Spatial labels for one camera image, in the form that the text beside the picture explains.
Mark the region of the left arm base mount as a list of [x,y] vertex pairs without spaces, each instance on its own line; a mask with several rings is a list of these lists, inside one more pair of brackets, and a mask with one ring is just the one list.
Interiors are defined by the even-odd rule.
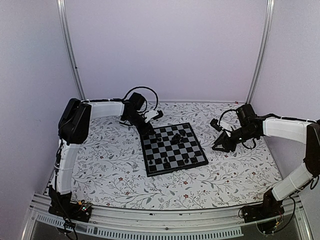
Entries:
[[79,202],[51,201],[48,212],[78,222],[88,223],[92,214],[92,203],[85,200]]

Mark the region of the black silver chess board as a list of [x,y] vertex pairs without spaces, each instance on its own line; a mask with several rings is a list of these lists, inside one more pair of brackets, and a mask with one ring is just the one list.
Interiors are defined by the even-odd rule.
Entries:
[[[171,144],[172,137],[178,133],[179,130],[186,131],[184,142]],[[190,123],[186,122],[156,127],[154,131],[154,135],[140,136],[145,171],[148,177],[197,168],[209,164]],[[196,163],[191,162],[191,158],[194,156],[197,158]],[[184,157],[188,157],[188,163],[184,163]],[[162,164],[155,163],[155,160],[158,158],[162,159]],[[170,168],[168,169],[164,169],[164,158],[167,158],[170,163]]]

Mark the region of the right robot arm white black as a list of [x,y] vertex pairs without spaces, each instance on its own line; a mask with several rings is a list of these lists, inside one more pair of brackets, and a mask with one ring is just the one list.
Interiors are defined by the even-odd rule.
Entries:
[[240,124],[237,129],[221,117],[210,122],[221,133],[213,143],[214,151],[234,152],[239,144],[264,137],[272,155],[284,158],[283,163],[277,162],[283,179],[263,194],[261,204],[245,206],[243,215],[257,219],[282,214],[284,199],[306,187],[314,189],[320,181],[320,122],[274,113],[257,115],[251,104],[233,112]]

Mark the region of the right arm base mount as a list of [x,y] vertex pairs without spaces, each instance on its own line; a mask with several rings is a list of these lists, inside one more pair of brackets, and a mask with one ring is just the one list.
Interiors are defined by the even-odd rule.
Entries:
[[251,223],[283,215],[285,210],[282,204],[264,207],[264,205],[260,203],[245,205],[240,209],[240,212],[244,222]]

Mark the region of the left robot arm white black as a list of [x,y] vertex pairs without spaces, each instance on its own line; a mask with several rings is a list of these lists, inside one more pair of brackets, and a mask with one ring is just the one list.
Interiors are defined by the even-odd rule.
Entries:
[[48,192],[52,200],[61,197],[54,207],[63,217],[70,217],[75,211],[74,205],[63,197],[71,198],[76,156],[89,135],[91,121],[102,117],[121,117],[134,125],[140,135],[152,134],[154,129],[150,121],[162,117],[162,111],[154,109],[140,114],[138,110],[137,102],[133,100],[69,100],[58,123],[59,148],[54,163],[55,178]]

